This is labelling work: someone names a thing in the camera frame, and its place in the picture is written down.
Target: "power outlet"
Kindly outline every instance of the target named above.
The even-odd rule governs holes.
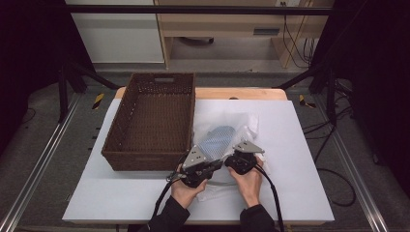
[[[299,7],[301,0],[277,0],[275,7]]]

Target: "person's left hand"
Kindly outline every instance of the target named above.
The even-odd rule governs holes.
[[[205,179],[197,188],[191,188],[186,186],[181,180],[175,182],[171,186],[171,196],[184,208],[187,207],[192,203],[193,198],[195,196],[205,190],[205,186],[207,183],[207,179]]]

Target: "white tabletop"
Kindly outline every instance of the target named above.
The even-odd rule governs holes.
[[[113,100],[106,113],[63,220],[125,224],[144,223],[151,218],[166,184],[164,176],[169,173],[115,172],[101,153],[119,103],[120,99]],[[259,132],[254,143],[265,150],[285,223],[321,224],[334,220],[292,101],[196,100],[195,115],[223,111],[258,115]],[[262,185],[260,198],[269,214],[277,219],[274,196],[268,185]],[[245,203],[239,192],[202,202],[194,200],[187,223],[238,223],[243,209]]]

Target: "brown wicker basket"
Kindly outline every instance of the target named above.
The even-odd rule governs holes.
[[[113,170],[173,170],[191,147],[193,73],[134,73],[102,147]]]

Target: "hand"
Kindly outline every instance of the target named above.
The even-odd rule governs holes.
[[[256,157],[256,160],[259,166],[263,165],[260,158]],[[231,167],[228,167],[228,170],[238,184],[239,192],[247,203],[248,208],[260,204],[259,192],[262,185],[262,174],[255,168],[244,175],[239,175]]]
[[[171,196],[184,208],[192,203],[195,196],[205,190],[207,179],[205,179],[197,188],[191,188],[186,186],[181,180],[175,182],[171,186]]]

